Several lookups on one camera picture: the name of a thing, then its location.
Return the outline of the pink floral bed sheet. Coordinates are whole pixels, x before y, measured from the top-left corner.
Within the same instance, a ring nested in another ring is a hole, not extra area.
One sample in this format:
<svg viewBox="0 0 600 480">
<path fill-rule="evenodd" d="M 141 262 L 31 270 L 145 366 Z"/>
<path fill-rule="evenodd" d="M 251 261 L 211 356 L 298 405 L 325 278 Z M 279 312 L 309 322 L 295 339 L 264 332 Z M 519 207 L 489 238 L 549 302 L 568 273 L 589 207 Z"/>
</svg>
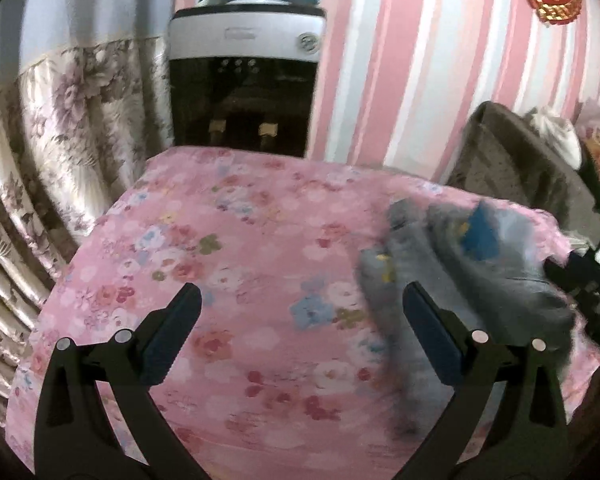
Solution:
<svg viewBox="0 0 600 480">
<path fill-rule="evenodd" d="M 58 339 L 105 341 L 192 282 L 201 317 L 151 394 L 212 477 L 393 477 L 413 448 L 391 433 L 384 352 L 354 268 L 402 198 L 478 200 L 405 174 L 222 148 L 152 158 L 46 301 L 12 383 L 8 444 L 32 462 Z"/>
</svg>

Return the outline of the dark brown garment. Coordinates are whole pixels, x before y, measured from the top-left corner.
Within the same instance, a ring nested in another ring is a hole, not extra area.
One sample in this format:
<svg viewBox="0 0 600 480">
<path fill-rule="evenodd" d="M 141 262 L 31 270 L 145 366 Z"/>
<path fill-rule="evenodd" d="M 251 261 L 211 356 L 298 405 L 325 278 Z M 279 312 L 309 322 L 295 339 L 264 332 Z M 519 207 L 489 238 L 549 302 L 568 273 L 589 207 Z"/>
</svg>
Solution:
<svg viewBox="0 0 600 480">
<path fill-rule="evenodd" d="M 594 210 L 600 214 L 600 176 L 594 159 L 583 141 L 580 142 L 582 162 L 578 175 L 594 198 Z"/>
</svg>

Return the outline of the brown fuzzy sofa cover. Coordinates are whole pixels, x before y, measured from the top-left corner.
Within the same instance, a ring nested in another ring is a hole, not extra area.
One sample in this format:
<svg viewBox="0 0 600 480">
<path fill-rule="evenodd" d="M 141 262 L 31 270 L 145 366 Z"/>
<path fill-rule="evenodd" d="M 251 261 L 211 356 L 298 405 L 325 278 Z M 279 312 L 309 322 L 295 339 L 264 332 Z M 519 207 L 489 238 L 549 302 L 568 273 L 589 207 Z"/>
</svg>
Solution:
<svg viewBox="0 0 600 480">
<path fill-rule="evenodd" d="M 600 244 L 600 207 L 576 170 L 507 107 L 481 103 L 445 183 L 552 214 L 565 232 Z"/>
</svg>

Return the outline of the floral beige curtain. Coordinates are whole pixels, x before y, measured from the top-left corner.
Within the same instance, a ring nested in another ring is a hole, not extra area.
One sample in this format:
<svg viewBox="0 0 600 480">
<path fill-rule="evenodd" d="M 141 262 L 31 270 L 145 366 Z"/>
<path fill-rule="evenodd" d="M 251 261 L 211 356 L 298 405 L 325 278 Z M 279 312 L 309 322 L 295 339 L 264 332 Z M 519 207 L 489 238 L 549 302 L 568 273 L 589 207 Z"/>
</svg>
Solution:
<svg viewBox="0 0 600 480">
<path fill-rule="evenodd" d="M 58 50 L 0 84 L 0 425 L 54 284 L 172 142 L 162 37 Z"/>
</svg>

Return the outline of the white folded garment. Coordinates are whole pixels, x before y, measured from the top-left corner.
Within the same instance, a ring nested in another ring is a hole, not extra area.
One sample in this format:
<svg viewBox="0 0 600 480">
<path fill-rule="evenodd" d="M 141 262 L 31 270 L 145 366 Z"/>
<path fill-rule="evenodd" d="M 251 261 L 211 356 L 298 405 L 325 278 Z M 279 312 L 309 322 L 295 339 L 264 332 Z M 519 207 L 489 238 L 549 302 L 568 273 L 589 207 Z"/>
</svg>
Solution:
<svg viewBox="0 0 600 480">
<path fill-rule="evenodd" d="M 532 108 L 529 124 L 539 138 L 571 169 L 579 171 L 583 164 L 580 140 L 570 120 L 560 117 L 548 107 Z"/>
</svg>

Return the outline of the grey black water dispenser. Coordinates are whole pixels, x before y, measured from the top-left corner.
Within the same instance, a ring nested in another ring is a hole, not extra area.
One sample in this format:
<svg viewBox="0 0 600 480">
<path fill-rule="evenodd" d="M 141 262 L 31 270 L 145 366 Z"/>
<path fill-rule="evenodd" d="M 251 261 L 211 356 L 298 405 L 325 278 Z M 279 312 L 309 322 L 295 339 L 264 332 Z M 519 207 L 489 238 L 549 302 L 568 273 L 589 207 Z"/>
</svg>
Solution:
<svg viewBox="0 0 600 480">
<path fill-rule="evenodd" d="M 237 0 L 173 15 L 168 58 L 174 142 L 303 157 L 326 13 Z"/>
</svg>

